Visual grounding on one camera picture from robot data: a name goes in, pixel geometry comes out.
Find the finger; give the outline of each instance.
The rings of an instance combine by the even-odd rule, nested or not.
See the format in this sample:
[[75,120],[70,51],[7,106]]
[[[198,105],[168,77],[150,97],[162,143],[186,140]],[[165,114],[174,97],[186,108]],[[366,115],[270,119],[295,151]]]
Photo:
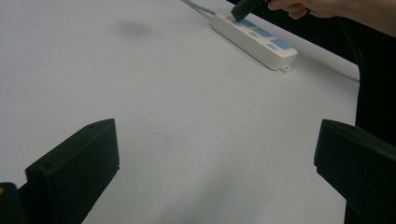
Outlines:
[[304,8],[303,10],[300,10],[300,11],[289,12],[289,16],[295,20],[298,20],[298,19],[304,17],[307,13],[309,13],[308,9]]
[[305,7],[302,4],[293,4],[289,7],[284,7],[282,9],[284,11],[291,12],[291,13],[305,11]]
[[279,10],[284,7],[289,7],[294,4],[301,4],[302,0],[271,0],[268,3],[270,10]]

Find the white surface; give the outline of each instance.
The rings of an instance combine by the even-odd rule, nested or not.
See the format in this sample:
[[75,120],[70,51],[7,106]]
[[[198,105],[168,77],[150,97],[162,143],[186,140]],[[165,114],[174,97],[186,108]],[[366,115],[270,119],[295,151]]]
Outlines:
[[217,12],[211,27],[269,69],[285,71],[286,67],[290,68],[298,54],[296,49],[246,19],[235,24],[230,11]]
[[274,72],[209,18],[178,0],[0,1],[0,180],[20,187],[114,118],[120,170],[85,224],[343,223],[313,159],[322,119],[354,123],[356,66],[249,16],[299,51]]

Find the cable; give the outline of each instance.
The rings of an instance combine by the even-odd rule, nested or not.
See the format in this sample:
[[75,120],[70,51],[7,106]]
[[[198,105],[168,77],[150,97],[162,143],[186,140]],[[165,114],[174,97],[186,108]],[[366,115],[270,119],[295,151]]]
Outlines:
[[357,81],[361,81],[362,77],[364,77],[364,74],[366,73],[365,63],[364,63],[363,57],[361,56],[361,50],[356,42],[356,39],[354,38],[352,33],[350,33],[350,28],[349,28],[347,21],[341,17],[338,17],[338,21],[341,25],[341,28],[343,29],[344,35],[346,36],[346,41],[352,50],[353,56],[355,57],[356,64],[359,67],[359,72],[360,72],[361,78],[360,78],[360,80],[357,80]]
[[196,5],[195,3],[193,3],[193,2],[190,1],[190,0],[181,0],[181,1],[184,2],[184,3],[186,3],[187,5],[189,5],[190,7],[193,7],[193,8],[195,8],[195,9],[199,9],[199,10],[204,11],[204,12],[206,12],[206,13],[209,13],[209,14],[211,14],[211,15],[215,15],[215,14],[216,14],[215,11],[210,10],[209,8],[206,8],[206,7],[198,6],[198,5]]

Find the power strip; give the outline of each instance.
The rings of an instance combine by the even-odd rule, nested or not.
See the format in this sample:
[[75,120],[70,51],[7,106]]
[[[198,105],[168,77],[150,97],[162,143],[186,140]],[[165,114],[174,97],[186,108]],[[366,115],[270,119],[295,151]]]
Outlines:
[[236,21],[230,13],[215,14],[211,27],[271,70],[290,70],[298,52],[254,23]]

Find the hand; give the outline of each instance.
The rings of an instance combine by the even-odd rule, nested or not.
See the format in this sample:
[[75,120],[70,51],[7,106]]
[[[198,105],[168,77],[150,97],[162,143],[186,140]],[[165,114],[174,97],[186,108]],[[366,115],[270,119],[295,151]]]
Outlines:
[[268,3],[268,8],[283,9],[295,20],[302,18],[306,13],[319,18],[331,18],[336,16],[331,11],[332,2],[332,0],[272,0]]

